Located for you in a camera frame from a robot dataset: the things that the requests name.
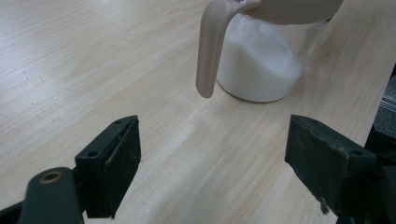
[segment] table surface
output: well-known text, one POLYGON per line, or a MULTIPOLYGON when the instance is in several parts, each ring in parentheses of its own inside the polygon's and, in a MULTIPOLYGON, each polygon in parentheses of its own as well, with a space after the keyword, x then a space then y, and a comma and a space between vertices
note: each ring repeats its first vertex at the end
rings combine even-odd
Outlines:
POLYGON ((0 208, 138 115, 142 162, 116 219, 334 223, 284 162, 291 114, 364 145, 396 62, 396 1, 346 0, 290 95, 267 104, 195 89, 207 1, 0 2, 0 208))

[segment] sugar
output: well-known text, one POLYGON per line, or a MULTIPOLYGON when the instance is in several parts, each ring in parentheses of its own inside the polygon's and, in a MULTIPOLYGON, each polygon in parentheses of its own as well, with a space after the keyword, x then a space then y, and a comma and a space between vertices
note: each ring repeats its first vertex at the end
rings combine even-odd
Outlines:
POLYGON ((270 102, 286 96, 302 65, 288 41, 271 24, 237 14, 224 38, 219 84, 230 94, 270 102))

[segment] pitcher handle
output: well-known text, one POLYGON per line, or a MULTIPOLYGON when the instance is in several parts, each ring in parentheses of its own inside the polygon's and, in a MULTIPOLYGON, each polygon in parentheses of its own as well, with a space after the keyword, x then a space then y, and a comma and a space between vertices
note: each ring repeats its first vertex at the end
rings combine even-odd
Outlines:
POLYGON ((198 49, 196 88, 205 98, 215 89, 225 31, 233 16, 259 7, 262 0, 213 0, 204 10, 198 49))

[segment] screw hole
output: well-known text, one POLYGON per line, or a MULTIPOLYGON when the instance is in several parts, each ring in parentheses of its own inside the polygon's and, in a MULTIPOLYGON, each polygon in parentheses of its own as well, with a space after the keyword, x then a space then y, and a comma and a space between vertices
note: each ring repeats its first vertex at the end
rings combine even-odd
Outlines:
POLYGON ((357 156, 361 156, 363 153, 361 153, 361 152, 358 151, 358 150, 353 150, 353 151, 352 151, 352 154, 357 155, 357 156))
POLYGON ((92 151, 92 152, 88 153, 88 156, 89 157, 95 157, 97 154, 98 154, 97 152, 92 151))
POLYGON ((40 178, 41 184, 50 184, 61 179, 62 173, 59 171, 49 172, 40 178))

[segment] pitcher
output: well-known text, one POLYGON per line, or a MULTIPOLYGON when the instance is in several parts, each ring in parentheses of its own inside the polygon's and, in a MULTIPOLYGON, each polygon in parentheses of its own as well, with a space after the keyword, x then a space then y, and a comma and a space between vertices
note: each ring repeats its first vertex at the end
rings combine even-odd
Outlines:
POLYGON ((212 0, 201 20, 198 92, 211 97, 217 79, 231 95, 253 102, 286 96, 303 71, 316 34, 342 3, 212 0))

